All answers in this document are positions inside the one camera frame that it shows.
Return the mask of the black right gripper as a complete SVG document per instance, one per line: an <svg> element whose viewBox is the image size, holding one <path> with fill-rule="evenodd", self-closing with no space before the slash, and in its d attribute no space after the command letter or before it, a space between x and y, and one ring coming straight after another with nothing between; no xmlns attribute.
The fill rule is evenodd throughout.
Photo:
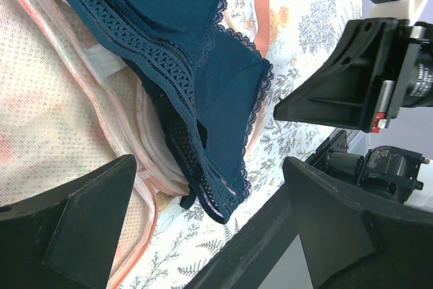
<svg viewBox="0 0 433 289"><path fill-rule="evenodd" d="M348 21L336 48L274 108L278 121L378 133L401 108L432 107L432 24Z"/></svg>

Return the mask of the peach floral mesh laundry bag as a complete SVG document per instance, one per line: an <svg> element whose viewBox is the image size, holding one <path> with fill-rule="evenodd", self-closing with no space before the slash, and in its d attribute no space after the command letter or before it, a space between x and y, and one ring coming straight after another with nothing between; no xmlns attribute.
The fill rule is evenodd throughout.
<svg viewBox="0 0 433 289"><path fill-rule="evenodd" d="M157 192L180 196L165 173L162 132L129 68L56 0L1 0L1 207L85 176L124 155L137 164L105 288L116 288L150 244Z"/></svg>

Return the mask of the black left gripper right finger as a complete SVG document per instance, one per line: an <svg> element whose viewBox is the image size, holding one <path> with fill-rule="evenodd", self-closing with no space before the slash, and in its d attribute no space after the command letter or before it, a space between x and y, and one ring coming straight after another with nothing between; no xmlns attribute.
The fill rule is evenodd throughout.
<svg viewBox="0 0 433 289"><path fill-rule="evenodd" d="M283 164L314 288L431 288L432 213L370 194L294 157Z"/></svg>

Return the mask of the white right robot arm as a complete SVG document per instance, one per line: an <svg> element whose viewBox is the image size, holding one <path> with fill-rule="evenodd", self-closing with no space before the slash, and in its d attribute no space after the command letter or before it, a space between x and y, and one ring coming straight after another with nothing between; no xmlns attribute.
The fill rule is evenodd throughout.
<svg viewBox="0 0 433 289"><path fill-rule="evenodd" d="M377 133L401 108L432 106L432 25L428 0L371 0L350 20L328 60L281 100L275 120Z"/></svg>

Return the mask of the navy blue lace bra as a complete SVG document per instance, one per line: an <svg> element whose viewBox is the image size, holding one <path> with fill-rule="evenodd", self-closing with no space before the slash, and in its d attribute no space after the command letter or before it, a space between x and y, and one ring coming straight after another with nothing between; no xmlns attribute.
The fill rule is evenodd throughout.
<svg viewBox="0 0 433 289"><path fill-rule="evenodd" d="M93 36L139 77L165 142L198 200L220 224L248 197L248 136L271 64L221 26L226 0L67 0Z"/></svg>

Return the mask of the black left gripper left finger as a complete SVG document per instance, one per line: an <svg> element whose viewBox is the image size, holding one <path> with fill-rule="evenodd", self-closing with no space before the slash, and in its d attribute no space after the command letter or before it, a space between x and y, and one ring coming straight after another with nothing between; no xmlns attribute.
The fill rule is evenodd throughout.
<svg viewBox="0 0 433 289"><path fill-rule="evenodd" d="M124 155L1 207L1 287L105 288L136 168Z"/></svg>

